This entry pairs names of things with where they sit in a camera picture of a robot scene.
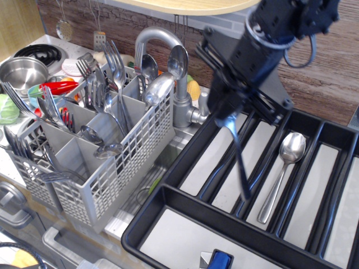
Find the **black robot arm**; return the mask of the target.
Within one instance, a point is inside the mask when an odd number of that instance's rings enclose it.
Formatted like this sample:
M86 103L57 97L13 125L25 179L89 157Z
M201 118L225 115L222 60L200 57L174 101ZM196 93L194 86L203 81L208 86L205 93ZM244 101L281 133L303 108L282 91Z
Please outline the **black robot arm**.
M338 1L261 1L239 39L211 28L196 51L214 71L208 108L223 120L244 107L276 124L293 109L277 67L299 39L326 34L339 20Z

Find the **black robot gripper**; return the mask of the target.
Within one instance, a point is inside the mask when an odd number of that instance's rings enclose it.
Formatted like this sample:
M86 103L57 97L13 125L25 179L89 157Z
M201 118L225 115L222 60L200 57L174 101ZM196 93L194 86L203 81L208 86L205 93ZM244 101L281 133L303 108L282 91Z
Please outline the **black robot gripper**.
M239 39L209 27L202 32L196 52L214 71L207 104L218 127L244 108L269 124L279 123L293 109L277 71L284 48L250 27Z

